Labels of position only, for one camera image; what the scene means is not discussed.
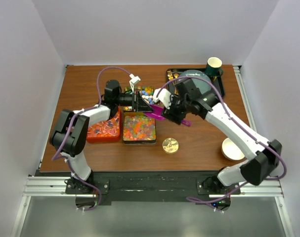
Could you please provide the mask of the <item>candy tin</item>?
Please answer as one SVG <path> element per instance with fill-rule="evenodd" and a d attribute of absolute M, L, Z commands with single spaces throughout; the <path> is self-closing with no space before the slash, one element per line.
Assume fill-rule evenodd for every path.
<path fill-rule="evenodd" d="M 154 87 L 152 86 L 137 86 L 134 88 L 134 90 L 139 90 L 139 91 L 143 91 L 143 92 L 147 92 L 149 93 L 149 95 L 152 95 L 154 94 Z M 131 88 L 128 86 L 128 87 L 125 87 L 124 89 L 124 94 L 129 94 L 129 95 L 132 95 L 133 96 L 133 92 L 131 90 Z M 131 105 L 126 105 L 126 106 L 123 106 L 123 111 L 124 112 L 133 112 L 132 110 L 132 104 Z"/>
<path fill-rule="evenodd" d="M 129 145 L 156 143 L 156 121 L 144 113 L 126 112 L 123 121 L 122 140 Z"/>

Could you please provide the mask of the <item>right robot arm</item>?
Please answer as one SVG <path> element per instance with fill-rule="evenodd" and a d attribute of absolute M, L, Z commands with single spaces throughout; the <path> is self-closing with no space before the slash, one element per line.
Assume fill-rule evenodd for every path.
<path fill-rule="evenodd" d="M 208 90 L 201 90 L 194 81 L 196 77 L 178 77 L 177 94 L 165 88 L 156 89 L 155 101 L 163 105 L 162 116 L 180 124 L 188 113 L 199 116 L 222 131 L 243 153 L 246 161 L 228 166 L 212 177 L 203 181 L 203 186 L 217 194 L 223 194 L 229 186 L 239 182 L 248 182 L 258 186 L 271 173 L 283 164 L 281 159 L 282 145 L 278 140 L 269 141 L 242 122 L 229 107 L 216 87 L 206 79 Z"/>

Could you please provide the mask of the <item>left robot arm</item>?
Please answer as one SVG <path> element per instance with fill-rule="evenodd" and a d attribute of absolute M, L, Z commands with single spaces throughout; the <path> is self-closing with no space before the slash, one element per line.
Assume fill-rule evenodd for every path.
<path fill-rule="evenodd" d="M 152 112 L 153 109 L 134 91 L 140 82 L 138 76 L 130 81 L 132 93 L 122 92 L 117 80 L 106 82 L 103 98 L 96 105 L 77 111 L 63 110 L 51 132 L 49 143 L 56 149 L 52 160 L 63 158 L 71 170 L 71 181 L 83 194 L 97 190 L 92 169 L 87 164 L 84 147 L 88 129 L 99 122 L 112 119 L 120 106 L 131 106 L 137 112 Z"/>

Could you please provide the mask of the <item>purple plastic scoop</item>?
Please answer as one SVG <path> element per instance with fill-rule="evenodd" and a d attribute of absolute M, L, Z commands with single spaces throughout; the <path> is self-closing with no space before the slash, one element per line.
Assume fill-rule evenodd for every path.
<path fill-rule="evenodd" d="M 165 120 L 166 118 L 162 116 L 162 112 L 164 110 L 164 108 L 157 106 L 157 105 L 150 105 L 153 109 L 152 112 L 143 112 L 146 116 L 156 119 L 156 120 Z M 192 123 L 188 120 L 183 119 L 181 121 L 182 125 L 188 126 L 190 127 L 192 125 Z"/>

